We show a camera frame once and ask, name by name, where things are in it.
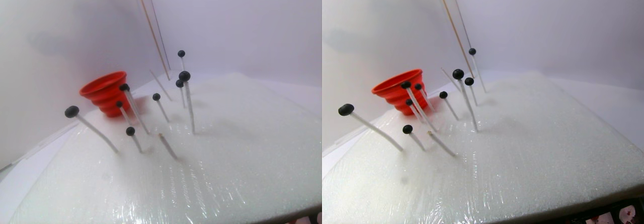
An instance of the white backdrop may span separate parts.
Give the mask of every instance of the white backdrop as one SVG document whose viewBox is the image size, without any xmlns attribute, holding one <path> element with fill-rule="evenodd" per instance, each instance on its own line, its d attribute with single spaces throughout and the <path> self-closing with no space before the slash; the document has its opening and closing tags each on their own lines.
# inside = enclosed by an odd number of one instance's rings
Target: white backdrop
<svg viewBox="0 0 644 224">
<path fill-rule="evenodd" d="M 320 86 L 321 0 L 153 0 L 173 69 Z"/>
<path fill-rule="evenodd" d="M 0 0 L 0 54 L 0 168 L 69 125 L 68 106 L 95 109 L 78 95 L 89 81 L 163 72 L 139 0 Z"/>
<path fill-rule="evenodd" d="M 644 0 L 458 0 L 476 63 L 644 89 Z"/>
<path fill-rule="evenodd" d="M 454 0 L 447 0 L 465 50 L 469 49 Z M 421 68 L 428 89 L 448 83 L 441 72 L 467 71 L 441 0 L 323 0 L 323 148 L 359 127 L 338 115 L 354 104 L 373 120 L 392 108 L 371 93 L 381 81 Z"/>
</svg>

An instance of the pin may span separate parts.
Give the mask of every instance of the pin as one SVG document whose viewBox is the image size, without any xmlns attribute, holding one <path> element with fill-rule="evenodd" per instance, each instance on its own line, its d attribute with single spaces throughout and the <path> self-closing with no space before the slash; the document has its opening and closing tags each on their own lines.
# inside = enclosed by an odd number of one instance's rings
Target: pin
<svg viewBox="0 0 644 224">
<path fill-rule="evenodd" d="M 181 80 L 177 80 L 177 83 L 175 83 L 175 85 L 177 85 L 177 88 L 179 88 L 179 91 L 181 91 L 181 103 L 184 104 L 184 108 L 186 108 L 186 100 L 184 98 L 184 88 L 183 88 L 184 82 Z"/>
<path fill-rule="evenodd" d="M 190 122 L 193 127 L 193 134 L 195 134 L 195 115 L 193 114 L 193 102 L 190 100 L 190 86 L 188 85 L 188 80 L 190 80 L 190 72 L 182 71 L 179 73 L 179 79 L 184 82 L 186 86 L 186 98 L 188 100 L 188 112 L 190 113 Z"/>
<path fill-rule="evenodd" d="M 363 123 L 366 127 L 370 128 L 374 132 L 377 132 L 378 134 L 380 134 L 380 136 L 386 138 L 389 141 L 389 143 L 391 143 L 391 145 L 395 146 L 398 149 L 398 151 L 403 151 L 402 146 L 398 145 L 398 143 L 396 143 L 396 141 L 393 138 L 391 138 L 391 136 L 387 135 L 382 130 L 378 129 L 373 124 L 371 124 L 369 121 L 364 120 L 364 118 L 361 118 L 356 113 L 354 113 L 354 105 L 351 105 L 351 104 L 342 105 L 340 109 L 338 109 L 338 113 L 340 113 L 340 116 L 351 115 L 353 118 L 356 118 L 356 120 L 360 121 L 360 123 Z"/>
<path fill-rule="evenodd" d="M 85 126 L 87 126 L 87 128 L 89 128 L 90 130 L 96 132 L 96 134 L 98 134 L 103 140 L 105 140 L 105 142 L 108 143 L 110 148 L 112 148 L 112 150 L 115 153 L 118 153 L 119 150 L 117 150 L 117 148 L 112 144 L 112 142 L 108 139 L 108 137 L 106 137 L 105 134 L 103 134 L 98 129 L 96 129 L 96 127 L 94 127 L 94 125 L 91 125 L 89 122 L 87 122 L 87 120 L 85 120 L 85 118 L 83 118 L 82 116 L 78 115 L 78 112 L 80 112 L 80 109 L 78 109 L 77 106 L 72 105 L 72 106 L 68 107 L 65 110 L 65 116 L 67 118 L 74 118 L 75 117 L 76 119 L 78 119 L 80 122 L 85 124 Z"/>
<path fill-rule="evenodd" d="M 165 88 L 163 88 L 163 85 L 161 85 L 161 82 L 159 82 L 159 79 L 157 79 L 157 78 L 154 76 L 154 73 L 152 72 L 152 70 L 151 70 L 151 69 L 148 69 L 148 70 L 150 71 L 150 74 L 152 74 L 152 78 L 154 78 L 154 80 L 156 81 L 156 83 L 157 83 L 157 84 L 159 84 L 159 88 L 161 88 L 161 90 L 163 90 L 163 93 L 165 93 L 165 94 L 166 94 L 166 97 L 168 97 L 168 100 L 170 100 L 170 102 L 172 102 L 172 98 L 170 98 L 170 95 L 168 95 L 168 92 L 166 91 L 166 89 L 165 89 Z"/>
<path fill-rule="evenodd" d="M 478 107 L 478 102 L 476 101 L 476 95 L 474 95 L 474 88 L 472 88 L 472 84 L 474 84 L 474 79 L 472 79 L 472 77 L 467 77 L 465 79 L 465 85 L 469 86 L 469 90 L 472 92 L 472 98 L 474 98 L 474 105 Z"/>
<path fill-rule="evenodd" d="M 402 129 L 402 132 L 404 132 L 404 134 L 409 134 L 409 136 L 412 137 L 412 139 L 418 144 L 418 146 L 421 147 L 421 150 L 423 150 L 423 152 L 426 151 L 425 146 L 423 146 L 418 137 L 416 137 L 416 134 L 412 132 L 414 128 L 411 125 L 405 125 Z"/>
<path fill-rule="evenodd" d="M 416 111 L 416 107 L 414 107 L 414 102 L 412 102 L 411 99 L 407 99 L 407 101 L 405 101 L 405 104 L 407 104 L 407 106 L 409 106 L 409 108 L 412 110 L 412 113 L 416 115 L 416 118 L 418 118 L 418 121 L 420 121 L 422 124 L 425 124 L 425 125 L 427 124 L 425 120 L 423 120 L 421 115 L 418 113 L 418 111 Z"/>
<path fill-rule="evenodd" d="M 483 78 L 481 77 L 481 72 L 478 72 L 478 66 L 476 66 L 476 60 L 474 59 L 474 54 L 476 54 L 476 49 L 470 48 L 469 55 L 471 55 L 472 57 L 472 62 L 474 63 L 474 70 L 476 70 L 478 79 L 481 81 L 481 86 L 483 86 L 483 92 L 487 93 L 488 91 L 485 89 L 485 84 L 483 84 Z"/>
<path fill-rule="evenodd" d="M 166 146 L 166 150 L 168 150 L 168 153 L 170 153 L 170 156 L 176 160 L 177 155 L 175 155 L 175 151 L 172 151 L 170 144 L 168 144 L 168 141 L 166 141 L 166 138 L 163 137 L 163 134 L 159 134 L 159 139 L 161 139 L 161 142 L 163 143 L 163 145 Z"/>
<path fill-rule="evenodd" d="M 445 144 L 439 139 L 439 137 L 437 137 L 435 134 L 433 134 L 430 130 L 427 131 L 427 134 L 429 134 L 430 137 L 437 144 L 439 144 L 439 146 L 441 146 L 443 148 L 443 150 L 445 150 L 445 152 L 449 153 L 449 155 L 451 155 L 452 157 L 456 157 L 456 154 L 454 152 L 452 152 L 451 150 L 449 150 L 449 148 L 447 148 L 447 146 L 445 146 Z"/>
<path fill-rule="evenodd" d="M 129 121 L 129 116 L 127 116 L 127 113 L 125 112 L 125 109 L 123 109 L 123 103 L 121 101 L 117 101 L 117 107 L 119 107 L 119 110 L 121 111 L 121 114 L 123 114 L 123 117 L 127 121 L 127 125 L 132 125 L 132 122 Z"/>
<path fill-rule="evenodd" d="M 441 70 L 443 70 L 443 73 L 445 73 L 445 77 L 447 77 L 447 79 L 449 79 L 449 81 L 451 81 L 451 83 L 452 83 L 452 84 L 454 84 L 454 87 L 455 87 L 458 91 L 460 91 L 460 88 L 458 87 L 458 85 L 456 84 L 456 82 L 454 82 L 454 79 L 452 79 L 451 77 L 449 77 L 449 75 L 447 74 L 447 72 L 446 72 L 442 67 L 441 67 Z"/>
<path fill-rule="evenodd" d="M 135 132 L 134 127 L 128 127 L 127 129 L 125 129 L 125 134 L 127 134 L 127 136 L 132 137 L 134 144 L 136 144 L 136 148 L 138 148 L 138 152 L 143 153 L 143 150 L 141 150 L 141 145 L 138 143 L 138 139 L 136 139 L 136 136 L 134 136 L 134 132 Z"/>
<path fill-rule="evenodd" d="M 447 107 L 449 107 L 449 111 L 451 111 L 451 114 L 454 115 L 454 118 L 458 121 L 458 116 L 456 116 L 456 113 L 454 112 L 454 109 L 451 108 L 451 105 L 449 104 L 449 101 L 447 100 L 447 93 L 444 91 L 441 91 L 439 94 L 439 97 L 441 97 L 442 100 L 445 100 L 445 103 L 447 104 Z"/>
<path fill-rule="evenodd" d="M 467 98 L 467 93 L 465 92 L 465 85 L 463 85 L 463 81 L 460 80 L 463 78 L 465 73 L 461 69 L 455 69 L 454 72 L 451 73 L 451 75 L 454 77 L 454 79 L 456 79 L 456 81 L 458 81 L 458 84 L 460 84 L 460 88 L 462 89 L 462 91 L 460 92 L 463 93 L 463 98 L 465 99 L 465 103 L 467 104 L 467 109 L 469 109 L 469 113 L 472 115 L 472 123 L 474 123 L 474 131 L 478 132 L 478 126 L 476 125 L 476 118 L 474 118 L 474 111 L 472 111 L 472 106 L 469 104 L 469 99 Z"/>
<path fill-rule="evenodd" d="M 184 56 L 186 56 L 186 52 L 180 50 L 179 53 L 177 53 L 177 55 L 181 59 L 181 70 L 186 70 L 186 64 L 184 63 Z"/>
<path fill-rule="evenodd" d="M 407 91 L 407 94 L 409 95 L 409 98 L 411 98 L 412 102 L 414 103 L 414 106 L 416 106 L 416 110 L 418 110 L 418 114 L 425 120 L 426 123 L 430 125 L 432 130 L 436 130 L 430 120 L 427 118 L 427 115 L 425 114 L 425 111 L 421 108 L 421 105 L 418 104 L 418 101 L 416 100 L 416 96 L 412 93 L 412 82 L 403 82 L 400 85 L 401 88 L 405 89 Z"/>
<path fill-rule="evenodd" d="M 432 113 L 435 113 L 436 110 L 434 110 L 434 106 L 432 105 L 432 102 L 430 102 L 430 98 L 427 97 L 427 93 L 423 91 L 423 86 L 421 84 L 416 84 L 414 85 L 414 88 L 417 89 L 418 91 L 421 91 L 423 98 L 425 98 L 425 102 L 427 102 L 427 105 L 430 105 L 430 109 L 432 109 Z"/>
<path fill-rule="evenodd" d="M 143 123 L 143 118 L 141 118 L 141 115 L 138 114 L 138 107 L 136 107 L 136 103 L 134 102 L 134 98 L 132 97 L 132 94 L 129 92 L 129 86 L 126 84 L 122 84 L 119 86 L 119 89 L 125 93 L 125 97 L 127 98 L 127 101 L 129 102 L 129 106 L 132 107 L 132 111 L 134 112 L 134 116 L 136 116 L 136 120 L 138 120 L 139 123 L 141 123 L 141 126 L 143 127 L 143 130 L 147 132 L 147 134 L 150 134 L 150 131 L 147 130 L 147 127 L 145 127 L 145 123 Z"/>
<path fill-rule="evenodd" d="M 164 111 L 163 106 L 161 105 L 161 102 L 159 102 L 159 99 L 161 99 L 161 95 L 159 95 L 159 93 L 154 93 L 154 95 L 152 95 L 152 100 L 154 100 L 155 102 L 157 102 L 157 104 L 159 104 L 159 108 L 161 108 L 163 117 L 166 118 L 166 121 L 168 123 L 170 123 L 170 119 L 168 119 L 168 116 L 166 115 L 166 111 Z"/>
</svg>

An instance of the plastic wrap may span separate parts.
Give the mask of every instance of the plastic wrap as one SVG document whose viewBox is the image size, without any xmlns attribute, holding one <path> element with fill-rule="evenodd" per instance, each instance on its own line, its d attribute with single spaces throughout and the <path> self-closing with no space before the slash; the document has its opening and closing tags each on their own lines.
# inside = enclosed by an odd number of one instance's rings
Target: plastic wrap
<svg viewBox="0 0 644 224">
<path fill-rule="evenodd" d="M 486 87 L 474 88 L 479 133 L 460 93 L 448 97 L 460 121 L 431 97 L 437 113 L 426 113 L 456 158 L 414 116 L 385 113 L 375 125 L 405 150 L 361 137 L 324 178 L 325 222 L 532 222 L 644 193 L 642 152 L 541 74 Z"/>
<path fill-rule="evenodd" d="M 319 118 L 232 74 L 191 85 L 192 135 L 179 89 L 168 92 L 170 124 L 151 97 L 137 99 L 152 132 L 135 124 L 142 154 L 124 118 L 87 113 L 119 153 L 79 125 L 11 223 L 286 222 L 320 208 Z"/>
</svg>

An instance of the white tabletop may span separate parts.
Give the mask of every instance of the white tabletop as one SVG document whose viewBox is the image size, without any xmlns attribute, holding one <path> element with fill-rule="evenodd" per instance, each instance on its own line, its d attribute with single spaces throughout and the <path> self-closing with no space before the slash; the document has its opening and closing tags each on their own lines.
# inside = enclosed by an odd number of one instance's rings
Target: white tabletop
<svg viewBox="0 0 644 224">
<path fill-rule="evenodd" d="M 492 82 L 516 76 L 518 73 L 482 70 L 481 75 L 483 75 L 485 82 Z M 640 150 L 644 150 L 644 131 L 642 131 L 641 122 L 644 119 L 644 111 L 642 111 L 644 109 L 644 91 L 589 82 L 549 79 L 583 105 L 586 105 L 602 120 L 612 125 Z M 454 85 L 448 82 L 440 88 L 433 91 L 427 90 L 427 92 L 428 97 L 431 97 L 441 91 L 449 92 L 455 91 L 455 89 Z M 336 150 L 322 158 L 322 176 L 327 175 L 336 162 L 347 153 L 361 136 L 362 134 L 358 134 L 341 146 L 336 146 Z"/>
<path fill-rule="evenodd" d="M 173 75 L 177 75 L 178 73 L 178 71 L 173 72 Z M 195 83 L 214 77 L 213 75 L 200 74 L 198 72 L 192 75 L 192 81 Z M 288 98 L 316 116 L 320 116 L 321 88 L 273 81 L 257 81 L 274 91 L 274 93 Z M 133 94 L 136 97 L 138 95 L 150 95 L 156 91 L 158 91 L 158 85 L 155 81 L 150 81 L 141 88 L 133 90 Z M 67 131 L 63 132 L 60 137 L 55 138 L 48 145 L 39 146 L 39 150 L 34 151 L 30 157 L 18 162 L 9 170 L 5 178 L 0 181 L 0 224 L 9 222 L 16 208 L 18 208 L 18 205 L 25 198 L 32 185 L 34 185 L 42 171 L 66 142 L 72 129 L 73 127 L 67 126 Z"/>
</svg>

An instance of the wooden stick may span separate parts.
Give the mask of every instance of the wooden stick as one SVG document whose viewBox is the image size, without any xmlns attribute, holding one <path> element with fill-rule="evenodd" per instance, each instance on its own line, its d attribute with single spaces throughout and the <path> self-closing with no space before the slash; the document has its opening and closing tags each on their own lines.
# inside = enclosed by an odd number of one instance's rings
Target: wooden stick
<svg viewBox="0 0 644 224">
<path fill-rule="evenodd" d="M 465 49 L 463 49 L 463 45 L 460 43 L 460 37 L 458 37 L 458 32 L 456 31 L 456 26 L 454 26 L 454 21 L 451 19 L 451 13 L 449 13 L 449 8 L 447 8 L 447 3 L 445 0 L 443 0 L 443 5 L 445 6 L 445 10 L 447 11 L 447 17 L 449 17 L 449 22 L 451 23 L 451 28 L 454 29 L 454 34 L 456 35 L 456 40 L 458 40 L 458 46 L 460 46 L 460 52 L 463 53 L 463 58 L 465 58 L 465 63 L 467 63 L 467 69 L 469 69 L 469 74 L 472 75 L 472 78 L 474 77 L 474 73 L 472 73 L 472 67 L 469 66 L 469 60 L 467 60 L 467 56 L 465 55 Z"/>
<path fill-rule="evenodd" d="M 159 52 L 159 58 L 161 58 L 161 63 L 163 63 L 163 70 L 166 71 L 166 77 L 168 77 L 168 81 L 170 81 L 170 74 L 168 73 L 168 68 L 166 68 L 166 61 L 163 59 L 163 55 L 161 54 L 161 49 L 159 49 L 159 43 L 156 41 L 156 36 L 154 35 L 154 29 L 152 29 L 152 22 L 150 22 L 150 17 L 147 16 L 147 9 L 145 8 L 145 3 L 143 2 L 143 0 L 141 0 L 141 5 L 143 5 L 143 12 L 145 12 L 147 25 L 150 26 L 150 32 L 152 33 L 152 38 L 154 38 L 154 44 L 156 45 L 156 50 Z"/>
</svg>

